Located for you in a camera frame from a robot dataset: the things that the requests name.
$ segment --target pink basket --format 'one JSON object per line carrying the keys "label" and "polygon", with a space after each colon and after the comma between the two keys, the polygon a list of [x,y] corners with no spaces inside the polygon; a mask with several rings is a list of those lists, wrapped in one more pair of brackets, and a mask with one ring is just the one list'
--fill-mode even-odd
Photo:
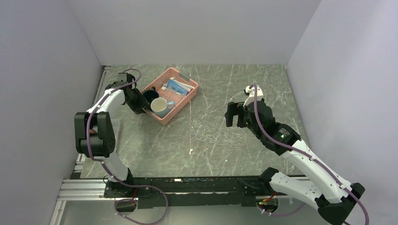
{"label": "pink basket", "polygon": [[196,92],[198,92],[198,83],[196,83],[193,79],[188,79],[180,72],[174,68],[168,68],[166,71],[164,71],[163,74],[161,74],[158,78],[156,78],[152,83],[150,83],[145,89],[142,90],[142,93],[144,93],[147,90],[150,90],[152,87],[156,88],[156,91],[159,93],[160,97],[164,96],[164,91],[161,89],[164,83],[167,83],[168,80],[174,77],[176,81],[188,84],[192,87],[194,87],[187,96],[185,96],[181,101],[163,118],[158,117],[156,114],[151,112],[150,110],[145,110],[144,111],[152,116],[155,120],[157,120],[159,123],[166,125],[188,102],[191,101],[191,99],[196,95]]}

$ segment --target white wall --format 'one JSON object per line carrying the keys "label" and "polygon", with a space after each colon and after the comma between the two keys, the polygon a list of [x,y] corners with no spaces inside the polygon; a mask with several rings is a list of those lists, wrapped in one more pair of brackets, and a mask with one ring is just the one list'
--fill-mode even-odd
{"label": "white wall", "polygon": [[365,186],[370,224],[398,221],[397,40],[397,1],[322,0],[288,64],[312,149]]}
{"label": "white wall", "polygon": [[0,0],[0,224],[49,224],[101,75],[65,0]]}
{"label": "white wall", "polygon": [[68,0],[102,65],[287,64],[320,0]]}

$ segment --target mug handle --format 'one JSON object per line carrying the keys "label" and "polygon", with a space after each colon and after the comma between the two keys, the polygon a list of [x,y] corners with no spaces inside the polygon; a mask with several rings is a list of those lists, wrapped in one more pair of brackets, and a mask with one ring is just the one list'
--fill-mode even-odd
{"label": "mug handle", "polygon": [[171,108],[169,108],[170,110],[172,110],[176,104],[174,102],[167,102],[167,106],[173,105]]}

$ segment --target mug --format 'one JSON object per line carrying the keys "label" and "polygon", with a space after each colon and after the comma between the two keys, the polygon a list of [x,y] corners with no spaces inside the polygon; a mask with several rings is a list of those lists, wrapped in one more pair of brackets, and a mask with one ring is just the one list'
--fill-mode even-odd
{"label": "mug", "polygon": [[151,103],[152,112],[155,113],[160,118],[163,118],[167,115],[176,106],[174,102],[167,102],[164,98],[155,98]]}
{"label": "mug", "polygon": [[149,104],[152,103],[152,101],[155,98],[159,98],[159,93],[156,91],[155,87],[152,87],[151,90],[146,90],[144,91],[144,93],[142,94],[142,96],[144,96],[144,98],[149,102]]}

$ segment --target white mug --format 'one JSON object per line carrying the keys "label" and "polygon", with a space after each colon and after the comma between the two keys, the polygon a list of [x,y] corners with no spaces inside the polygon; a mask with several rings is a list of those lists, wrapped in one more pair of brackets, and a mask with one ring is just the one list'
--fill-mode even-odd
{"label": "white mug", "polygon": [[163,118],[170,112],[170,110],[174,108],[175,105],[176,104],[174,102],[167,102],[167,100],[165,100],[164,98],[159,97],[155,98],[151,102],[151,109],[153,113],[155,113],[160,118]]}

